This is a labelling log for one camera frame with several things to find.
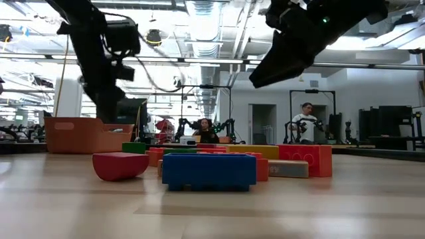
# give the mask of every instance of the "woman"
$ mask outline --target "woman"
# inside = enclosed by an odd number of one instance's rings
[[[220,143],[217,134],[211,130],[212,123],[208,119],[201,119],[201,128],[196,130],[193,135],[201,137],[199,143]]]

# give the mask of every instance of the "doorway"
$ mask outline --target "doorway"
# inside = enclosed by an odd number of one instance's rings
[[[277,136],[275,104],[248,105],[248,143],[275,144]]]

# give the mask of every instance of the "large toy brick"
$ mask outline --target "large toy brick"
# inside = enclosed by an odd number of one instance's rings
[[[158,166],[158,161],[162,159],[163,152],[161,151],[146,151],[146,154],[149,155],[149,166],[156,167]]]
[[[249,153],[249,155],[254,156],[256,159],[262,159],[263,158],[262,153]]]
[[[215,149],[217,145],[213,143],[198,143],[197,148],[199,149]]]
[[[271,145],[228,145],[228,152],[253,152],[262,153],[266,159],[279,159],[279,147]]]
[[[309,167],[305,161],[269,160],[270,177],[308,178]]]
[[[122,143],[122,151],[124,153],[139,153],[145,154],[146,144],[136,142],[125,142]]]
[[[162,177],[162,159],[158,160],[158,176]]]
[[[332,177],[332,146],[279,145],[280,159],[307,161],[310,177]]]
[[[257,159],[257,181],[268,181],[268,159]]]
[[[227,153],[226,149],[199,149],[199,151],[207,152],[207,153]]]
[[[136,153],[95,153],[93,168],[105,181],[131,179],[142,174],[149,165],[149,156]]]
[[[256,184],[256,158],[229,154],[180,154],[163,157],[163,184],[170,190],[190,185],[193,190],[203,187],[240,187],[249,190]]]
[[[152,151],[152,152],[162,152],[162,153],[164,153],[164,149],[165,148],[157,148],[157,147],[149,148],[149,150]]]
[[[164,149],[164,155],[169,153],[197,153],[198,149]]]

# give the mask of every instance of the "red block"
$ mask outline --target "red block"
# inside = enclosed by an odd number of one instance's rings
[[[254,156],[257,159],[262,159],[263,158],[263,154],[262,153],[251,153],[252,156]]]
[[[216,147],[217,145],[213,143],[198,143],[197,144],[197,148],[200,148],[200,149],[215,149]]]
[[[332,146],[329,145],[278,145],[279,158],[307,161],[310,177],[332,177]]]
[[[201,152],[207,152],[207,153],[226,153],[226,149],[201,149]]]
[[[257,181],[268,181],[268,159],[257,159]]]
[[[93,168],[101,180],[119,181],[142,174],[149,165],[149,156],[135,153],[95,153]]]
[[[151,152],[162,152],[162,153],[164,153],[164,148],[151,147],[151,148],[149,148],[149,150]]]

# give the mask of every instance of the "orange plastic bin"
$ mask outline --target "orange plastic bin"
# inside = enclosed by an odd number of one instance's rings
[[[109,153],[122,150],[131,140],[134,125],[103,124],[98,118],[46,117],[46,143],[49,153]],[[122,129],[122,132],[111,132]]]

